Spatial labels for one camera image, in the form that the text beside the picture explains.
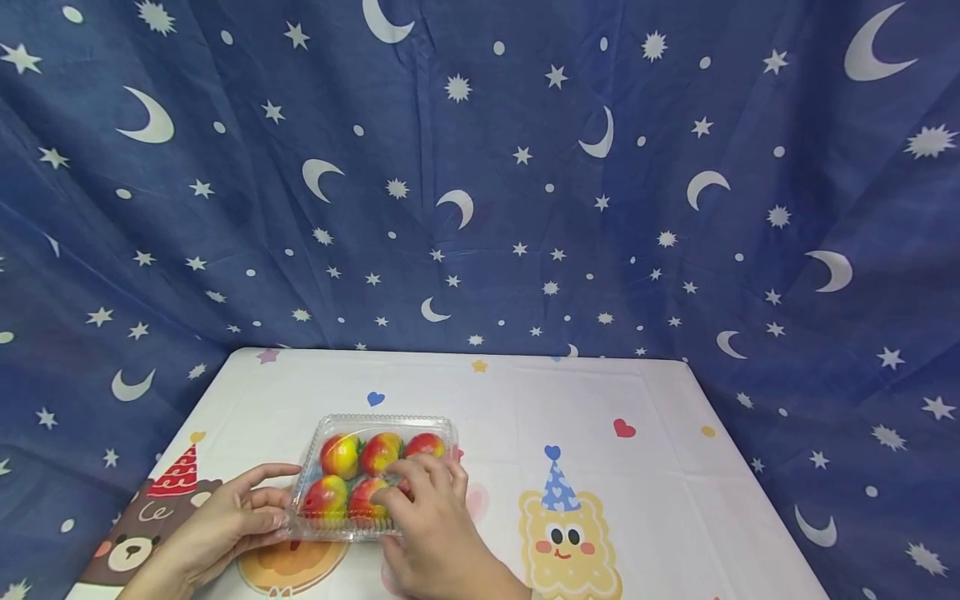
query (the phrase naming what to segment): clear plastic container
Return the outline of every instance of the clear plastic container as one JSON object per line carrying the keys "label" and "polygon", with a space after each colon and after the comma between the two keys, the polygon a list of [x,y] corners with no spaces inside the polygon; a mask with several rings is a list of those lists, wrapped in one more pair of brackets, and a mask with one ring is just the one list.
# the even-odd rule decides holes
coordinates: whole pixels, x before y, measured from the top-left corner
{"label": "clear plastic container", "polygon": [[417,453],[459,457],[457,430],[442,417],[328,415],[317,426],[293,489],[292,540],[376,540],[400,535],[370,496],[387,486],[409,488],[384,472]]}

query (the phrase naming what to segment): pink star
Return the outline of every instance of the pink star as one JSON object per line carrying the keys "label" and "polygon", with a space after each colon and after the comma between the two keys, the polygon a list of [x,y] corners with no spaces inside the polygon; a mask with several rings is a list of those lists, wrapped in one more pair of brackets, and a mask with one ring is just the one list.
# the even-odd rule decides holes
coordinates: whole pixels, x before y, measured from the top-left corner
{"label": "pink star", "polygon": [[257,354],[256,357],[260,359],[260,364],[264,365],[266,363],[275,363],[279,355],[280,350],[269,348]]}

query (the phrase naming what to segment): red heart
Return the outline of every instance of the red heart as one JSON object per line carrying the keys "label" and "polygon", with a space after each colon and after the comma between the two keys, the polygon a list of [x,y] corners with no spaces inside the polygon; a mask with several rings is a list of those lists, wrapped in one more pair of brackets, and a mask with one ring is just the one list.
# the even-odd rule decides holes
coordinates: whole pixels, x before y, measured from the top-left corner
{"label": "red heart", "polygon": [[613,422],[613,431],[618,438],[632,438],[636,435],[636,428],[627,424],[623,419],[617,419]]}

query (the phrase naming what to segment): star print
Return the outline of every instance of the star print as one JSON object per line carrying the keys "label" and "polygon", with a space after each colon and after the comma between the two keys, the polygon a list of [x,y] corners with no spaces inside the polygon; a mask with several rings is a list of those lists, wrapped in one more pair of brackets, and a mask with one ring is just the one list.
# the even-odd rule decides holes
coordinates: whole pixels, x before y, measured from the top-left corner
{"label": "star print", "polygon": [[657,243],[664,248],[671,248],[677,243],[677,234],[672,231],[661,231]]}
{"label": "star print", "polygon": [[814,468],[822,468],[823,470],[827,469],[827,463],[830,462],[829,458],[824,457],[823,452],[813,452],[809,460],[813,463]]}
{"label": "star print", "polygon": [[767,324],[767,333],[772,333],[775,338],[779,338],[781,335],[786,335],[783,333],[783,327],[778,325],[776,321]]}
{"label": "star print", "polygon": [[197,256],[196,258],[186,259],[186,266],[190,267],[194,271],[197,271],[198,269],[201,271],[206,271],[206,267],[204,266],[205,264],[206,264],[206,261],[201,260],[199,256]]}
{"label": "star print", "polygon": [[190,370],[190,373],[187,374],[187,379],[196,379],[206,372],[206,363],[201,363]]}
{"label": "star print", "polygon": [[267,363],[275,363],[276,358],[280,355],[280,351],[274,348],[267,348],[256,355],[260,359],[261,365],[266,365]]}
{"label": "star print", "polygon": [[143,267],[144,265],[149,267],[150,265],[154,264],[154,262],[156,261],[156,259],[152,254],[148,252],[144,253],[141,251],[136,251],[136,256],[133,258],[133,260],[139,263],[138,266],[140,267]]}
{"label": "star print", "polygon": [[950,413],[955,411],[957,407],[950,406],[949,404],[944,404],[944,399],[941,398],[940,396],[937,396],[935,400],[931,400],[930,398],[925,397],[924,402],[926,402],[926,406],[924,406],[920,410],[933,413],[933,416],[937,420],[940,420],[940,418],[942,417],[946,417],[950,420],[956,420],[956,418]]}
{"label": "star print", "polygon": [[407,182],[401,180],[387,181],[387,195],[393,196],[397,200],[407,197]]}
{"label": "star print", "polygon": [[888,347],[883,347],[883,352],[876,356],[882,361],[880,368],[890,367],[894,371],[897,370],[897,365],[902,365],[906,361],[900,358],[899,350],[890,350]]}
{"label": "star print", "polygon": [[643,57],[650,62],[662,59],[663,51],[667,49],[666,36],[661,35],[660,32],[647,34],[647,38],[641,47],[643,48]]}
{"label": "star print", "polygon": [[105,455],[104,455],[104,458],[102,459],[102,460],[106,461],[106,464],[104,465],[104,468],[107,468],[107,467],[116,467],[116,466],[117,466],[117,459],[118,459],[118,458],[120,458],[120,455],[116,453],[116,450],[114,450],[113,448],[108,448],[108,449],[107,449],[107,454],[105,454]]}
{"label": "star print", "polygon": [[874,427],[874,437],[880,442],[880,445],[885,445],[894,452],[906,449],[906,447],[904,447],[906,440],[900,437],[896,429],[889,429],[883,425],[877,425]]}
{"label": "star print", "polygon": [[47,431],[50,431],[51,429],[53,429],[53,428],[54,428],[54,425],[59,424],[59,423],[57,423],[57,420],[54,419],[54,416],[55,416],[54,413],[48,413],[48,412],[47,412],[47,407],[46,407],[46,406],[42,407],[42,408],[40,409],[40,412],[34,413],[34,414],[37,415],[38,417],[40,417],[40,422],[37,423],[37,424],[38,424],[38,425],[43,425],[44,427],[46,427],[46,428],[47,428]]}
{"label": "star print", "polygon": [[785,52],[778,53],[777,49],[774,48],[774,51],[770,53],[770,58],[763,59],[764,64],[767,65],[767,67],[763,69],[763,72],[768,73],[770,71],[773,71],[774,75],[779,75],[780,68],[790,64],[785,59],[786,59],[786,53]]}
{"label": "star print", "polygon": [[943,575],[947,577],[949,567],[944,566],[940,561],[939,554],[931,552],[921,543],[914,544],[913,542],[908,542],[908,544],[905,552],[913,559],[913,564],[925,570],[930,575]]}
{"label": "star print", "polygon": [[333,244],[333,236],[330,235],[329,231],[327,231],[326,229],[320,229],[320,228],[314,229],[313,237],[324,246],[329,246],[330,244]]}
{"label": "star print", "polygon": [[767,221],[772,228],[785,228],[790,225],[790,217],[792,216],[786,206],[777,205],[767,211]]}
{"label": "star print", "polygon": [[514,158],[516,158],[516,164],[520,164],[521,162],[523,164],[530,164],[527,161],[533,157],[534,156],[530,154],[529,146],[527,148],[520,148],[519,146],[516,147],[516,152],[514,153]]}
{"label": "star print", "polygon": [[914,159],[921,156],[936,158],[944,150],[956,148],[956,144],[953,143],[956,134],[957,132],[947,130],[946,123],[935,128],[921,127],[920,133],[907,138],[910,143],[907,144],[904,152],[912,154]]}
{"label": "star print", "polygon": [[0,44],[0,48],[3,48],[7,52],[7,55],[5,57],[0,57],[0,60],[12,62],[13,66],[16,67],[16,72],[20,75],[23,75],[27,69],[30,69],[35,73],[40,72],[40,69],[36,66],[36,64],[43,59],[40,57],[30,56],[23,44],[18,45],[16,50],[6,44]]}
{"label": "star print", "polygon": [[711,121],[708,121],[706,116],[700,121],[693,122],[693,129],[690,130],[691,133],[697,134],[697,139],[700,139],[703,135],[710,135],[710,126],[713,125]]}
{"label": "star print", "polygon": [[558,69],[552,64],[550,65],[550,72],[544,75],[543,77],[550,80],[550,85],[548,85],[547,88],[553,87],[555,85],[557,89],[563,89],[564,82],[570,79],[566,75],[564,75],[564,67],[560,67]]}
{"label": "star print", "polygon": [[140,321],[137,321],[136,327],[130,328],[130,335],[128,335],[127,337],[134,338],[135,340],[139,340],[142,336],[150,335],[150,332],[147,331],[147,327],[149,327],[148,324],[144,324]]}
{"label": "star print", "polygon": [[460,77],[460,73],[457,73],[456,77],[447,77],[446,86],[446,99],[454,100],[457,104],[460,104],[464,100],[469,100],[470,92],[473,89],[469,85],[470,80]]}
{"label": "star print", "polygon": [[743,404],[747,408],[754,408],[754,402],[750,400],[750,397],[744,394],[743,392],[737,393],[736,401],[739,402],[740,404]]}
{"label": "star print", "polygon": [[177,32],[177,30],[174,29],[174,21],[177,19],[170,16],[170,14],[163,9],[162,4],[155,4],[150,0],[134,2],[134,4],[140,9],[137,16],[150,26],[150,31],[163,34],[164,37],[167,37],[169,33],[175,34]]}
{"label": "star print", "polygon": [[50,150],[47,150],[46,148],[37,149],[43,153],[43,156],[40,157],[40,162],[49,162],[55,171],[61,166],[67,169],[70,168],[70,165],[67,164],[70,159],[65,156],[61,156],[60,153],[57,152],[56,148],[51,148]]}
{"label": "star print", "polygon": [[289,29],[290,31],[288,31],[284,35],[293,40],[294,49],[296,49],[297,46],[303,46],[304,50],[308,50],[308,48],[306,47],[306,40],[310,39],[310,36],[306,35],[303,32],[303,29],[300,27],[300,24],[297,23],[297,27],[294,27],[293,25],[290,24],[290,21],[287,21],[287,29]]}
{"label": "star print", "polygon": [[194,180],[194,183],[191,183],[189,187],[193,189],[194,196],[203,196],[205,199],[209,199],[210,194],[216,194],[215,191],[210,189],[209,183],[201,183],[200,180]]}
{"label": "star print", "polygon": [[284,121],[287,120],[287,117],[280,114],[280,109],[283,107],[275,107],[274,103],[270,102],[270,100],[267,100],[266,105],[260,105],[260,107],[267,111],[266,118],[273,119],[274,123],[279,124],[280,119]]}
{"label": "star print", "polygon": [[107,321],[113,321],[113,317],[110,316],[113,314],[113,310],[106,310],[106,308],[103,306],[101,306],[100,310],[95,313],[86,314],[90,316],[90,319],[87,321],[87,323],[96,323],[98,329],[100,328],[100,325],[106,323]]}

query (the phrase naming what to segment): blue backdrop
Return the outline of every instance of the blue backdrop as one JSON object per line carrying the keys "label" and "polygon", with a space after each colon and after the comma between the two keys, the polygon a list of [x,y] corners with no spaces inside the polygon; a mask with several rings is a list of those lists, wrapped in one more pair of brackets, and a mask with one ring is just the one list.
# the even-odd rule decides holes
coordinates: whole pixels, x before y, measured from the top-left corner
{"label": "blue backdrop", "polygon": [[228,353],[276,345],[686,360],[832,597],[955,597],[958,27],[4,3],[0,597],[63,596]]}

